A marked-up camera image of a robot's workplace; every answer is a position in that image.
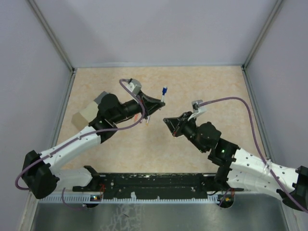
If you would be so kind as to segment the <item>white pen blue end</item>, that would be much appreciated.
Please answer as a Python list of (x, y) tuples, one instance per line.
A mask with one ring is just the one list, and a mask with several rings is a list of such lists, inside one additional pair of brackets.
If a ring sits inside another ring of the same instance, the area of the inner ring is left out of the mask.
[(164, 86), (162, 89), (162, 96), (161, 96), (161, 102), (165, 102), (165, 95), (167, 93), (167, 86)]

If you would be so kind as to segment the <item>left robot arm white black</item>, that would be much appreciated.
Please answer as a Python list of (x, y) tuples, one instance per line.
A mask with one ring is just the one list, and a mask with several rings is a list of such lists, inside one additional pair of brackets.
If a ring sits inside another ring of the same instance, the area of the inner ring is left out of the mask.
[(134, 98), (121, 103), (112, 93), (103, 93), (99, 97), (96, 117), (78, 134), (48, 150), (37, 153), (32, 150), (25, 156), (22, 172), (17, 177), (26, 184), (26, 190), (37, 199), (43, 199), (58, 189), (74, 187), (94, 191), (99, 188), (100, 179), (92, 167), (75, 170), (63, 170), (69, 161), (88, 149), (110, 139), (120, 129), (117, 124), (130, 120), (140, 114), (142, 119), (165, 106), (164, 99), (155, 99), (142, 91)]

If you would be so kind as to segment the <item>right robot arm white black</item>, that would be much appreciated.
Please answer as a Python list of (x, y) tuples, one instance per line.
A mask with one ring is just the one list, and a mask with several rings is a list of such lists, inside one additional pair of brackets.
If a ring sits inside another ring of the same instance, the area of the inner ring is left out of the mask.
[(218, 166), (215, 185), (267, 194), (286, 206), (302, 211), (308, 207), (308, 169), (290, 168), (271, 160), (262, 160), (245, 149), (221, 138), (211, 122), (201, 125), (186, 112), (179, 117), (164, 118), (173, 137), (185, 136), (200, 152)]

